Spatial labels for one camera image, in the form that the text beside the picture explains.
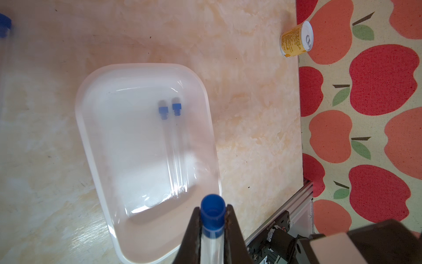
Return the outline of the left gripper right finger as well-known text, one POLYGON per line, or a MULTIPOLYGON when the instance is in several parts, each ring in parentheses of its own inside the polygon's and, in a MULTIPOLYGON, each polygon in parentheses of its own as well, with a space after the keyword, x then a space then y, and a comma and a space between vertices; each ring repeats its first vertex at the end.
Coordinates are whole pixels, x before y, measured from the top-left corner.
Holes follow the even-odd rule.
POLYGON ((224 264, 252 263, 235 210, 232 205, 227 205, 224 227, 224 264))

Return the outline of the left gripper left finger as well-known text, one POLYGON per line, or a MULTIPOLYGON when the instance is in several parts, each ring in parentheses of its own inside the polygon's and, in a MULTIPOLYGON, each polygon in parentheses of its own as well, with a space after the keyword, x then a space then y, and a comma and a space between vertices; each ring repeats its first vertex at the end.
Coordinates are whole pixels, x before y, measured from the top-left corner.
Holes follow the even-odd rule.
POLYGON ((173 264, 200 264, 202 221, 201 209, 193 209, 188 227, 173 264))

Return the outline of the white rectangular tray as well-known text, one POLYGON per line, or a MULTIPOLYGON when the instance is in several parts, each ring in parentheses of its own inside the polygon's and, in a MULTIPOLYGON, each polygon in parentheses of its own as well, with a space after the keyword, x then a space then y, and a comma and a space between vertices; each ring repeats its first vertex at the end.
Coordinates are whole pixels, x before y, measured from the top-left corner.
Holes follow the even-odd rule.
POLYGON ((157 264, 178 250, 192 211, 221 194, 208 95, 198 75, 169 63, 113 64, 91 73, 76 96, 75 115, 112 243, 125 264, 157 264), (158 102, 169 107, 180 187, 172 99, 185 116, 189 190, 170 194, 158 102))

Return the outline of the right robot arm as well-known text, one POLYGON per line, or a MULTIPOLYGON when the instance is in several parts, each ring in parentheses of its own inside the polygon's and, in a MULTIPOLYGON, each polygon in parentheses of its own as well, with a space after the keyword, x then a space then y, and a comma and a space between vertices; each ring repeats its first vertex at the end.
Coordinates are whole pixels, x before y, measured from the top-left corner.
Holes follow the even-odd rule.
POLYGON ((269 247, 289 264, 419 264, 422 239, 396 220, 308 238, 277 229, 269 247))

